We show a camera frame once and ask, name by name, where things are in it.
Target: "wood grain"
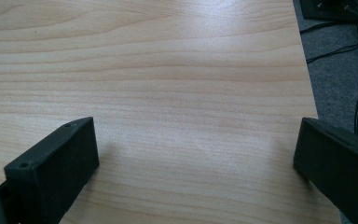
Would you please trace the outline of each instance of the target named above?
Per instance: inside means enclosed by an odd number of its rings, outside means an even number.
[[[0,1],[3,167],[93,116],[62,223],[338,223],[292,167],[315,117],[290,0]]]

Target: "table surface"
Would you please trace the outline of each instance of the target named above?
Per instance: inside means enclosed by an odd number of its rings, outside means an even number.
[[[294,169],[316,117],[291,0],[0,1],[3,167],[93,116],[62,223],[338,223]]]

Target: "black object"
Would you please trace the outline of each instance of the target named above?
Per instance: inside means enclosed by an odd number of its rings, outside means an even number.
[[[355,0],[300,0],[304,19],[358,21]]]
[[[354,224],[358,223],[358,136],[303,118],[294,166]]]
[[[98,166],[93,119],[62,125],[5,167],[0,224],[59,223]]]

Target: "screw hole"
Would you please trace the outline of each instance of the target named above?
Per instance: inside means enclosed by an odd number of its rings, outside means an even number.
[[[20,168],[25,168],[25,167],[28,167],[28,166],[29,166],[28,162],[22,162],[19,165]]]

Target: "gray carpet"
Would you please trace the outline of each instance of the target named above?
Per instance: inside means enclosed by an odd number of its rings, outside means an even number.
[[[324,21],[304,20],[299,0],[294,0],[299,30]],[[324,28],[301,36],[306,58],[358,43],[354,25]],[[358,49],[308,64],[319,119],[353,131],[358,97]],[[342,223],[350,223],[343,218]]]

